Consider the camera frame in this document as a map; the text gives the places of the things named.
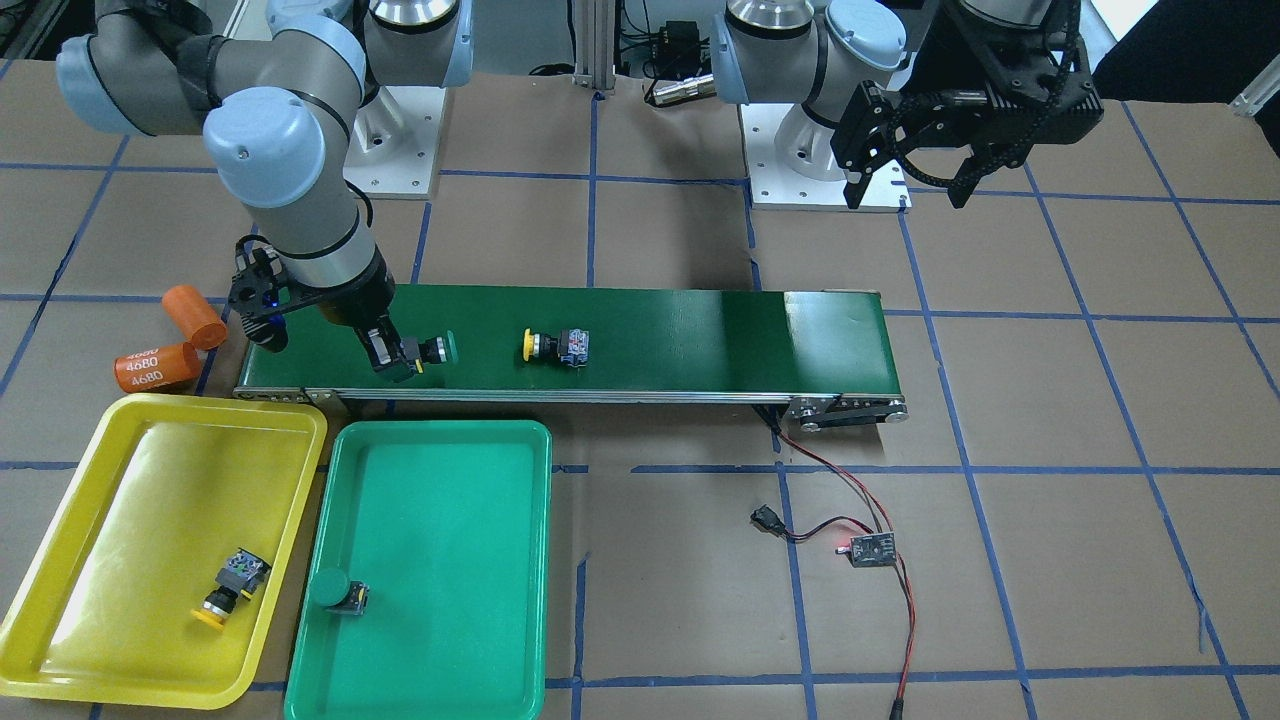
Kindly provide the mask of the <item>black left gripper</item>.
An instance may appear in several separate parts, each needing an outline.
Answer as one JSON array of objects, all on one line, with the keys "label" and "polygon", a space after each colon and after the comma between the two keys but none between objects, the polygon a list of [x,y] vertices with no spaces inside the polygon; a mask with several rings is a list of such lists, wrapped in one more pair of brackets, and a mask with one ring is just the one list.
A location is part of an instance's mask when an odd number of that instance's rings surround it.
[{"label": "black left gripper", "polygon": [[[1030,150],[1075,143],[1103,114],[1079,20],[1030,28],[934,20],[897,105],[876,82],[860,82],[837,122],[832,151],[846,176],[850,210],[861,206],[874,172],[895,158],[910,177],[950,191],[960,209],[975,191],[1030,191]],[[972,155],[951,178],[908,158],[918,149],[960,147]]]}]

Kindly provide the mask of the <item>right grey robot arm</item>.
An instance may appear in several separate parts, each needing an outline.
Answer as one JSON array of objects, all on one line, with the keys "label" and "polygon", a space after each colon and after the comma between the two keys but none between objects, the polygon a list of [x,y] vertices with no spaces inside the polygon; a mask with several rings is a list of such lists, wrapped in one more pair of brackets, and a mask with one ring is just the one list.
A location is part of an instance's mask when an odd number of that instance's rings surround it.
[{"label": "right grey robot arm", "polygon": [[253,218],[227,297],[250,341],[251,387],[458,401],[781,401],[901,398],[873,291],[767,292],[716,274],[744,249],[703,211],[672,222],[692,259],[681,288],[655,222],[609,215],[605,282],[543,284],[532,246],[484,241],[506,281],[401,284],[372,208],[344,177],[369,50],[339,17],[284,19],[269,40],[214,35],[184,1],[101,1],[95,32],[68,40],[58,83],[108,133],[197,135],[227,191]]}]

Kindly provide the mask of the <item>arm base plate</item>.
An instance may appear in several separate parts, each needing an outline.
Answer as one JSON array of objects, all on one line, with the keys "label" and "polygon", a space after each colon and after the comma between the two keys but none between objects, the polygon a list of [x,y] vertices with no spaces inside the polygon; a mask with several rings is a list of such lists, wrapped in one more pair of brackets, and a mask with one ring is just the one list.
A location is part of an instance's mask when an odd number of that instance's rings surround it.
[{"label": "arm base plate", "polygon": [[844,196],[846,176],[829,146],[832,129],[797,104],[744,104],[739,113],[755,208],[851,211]]},{"label": "arm base plate", "polygon": [[448,97],[445,88],[381,86],[357,113],[344,178],[372,199],[429,200]]}]

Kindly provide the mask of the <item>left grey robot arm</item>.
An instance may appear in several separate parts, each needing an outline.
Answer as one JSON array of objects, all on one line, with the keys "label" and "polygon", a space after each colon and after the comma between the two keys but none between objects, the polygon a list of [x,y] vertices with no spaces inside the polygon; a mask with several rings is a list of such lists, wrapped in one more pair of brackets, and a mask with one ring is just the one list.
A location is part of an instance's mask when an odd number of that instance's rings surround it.
[{"label": "left grey robot arm", "polygon": [[1080,20],[1078,1],[730,1],[710,68],[759,204],[904,211],[913,178],[963,208],[1101,122]]}]

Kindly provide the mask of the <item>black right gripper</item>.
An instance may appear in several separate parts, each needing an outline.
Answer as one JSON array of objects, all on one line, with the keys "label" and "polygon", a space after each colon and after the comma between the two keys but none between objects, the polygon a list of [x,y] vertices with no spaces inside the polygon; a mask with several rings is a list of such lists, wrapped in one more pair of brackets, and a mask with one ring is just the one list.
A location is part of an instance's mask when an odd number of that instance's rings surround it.
[{"label": "black right gripper", "polygon": [[270,354],[288,345],[284,315],[316,306],[329,322],[355,329],[378,377],[399,383],[420,370],[389,316],[394,293],[396,282],[378,249],[353,279],[320,288],[294,278],[262,236],[247,234],[236,245],[228,301],[239,314],[246,337]]}]

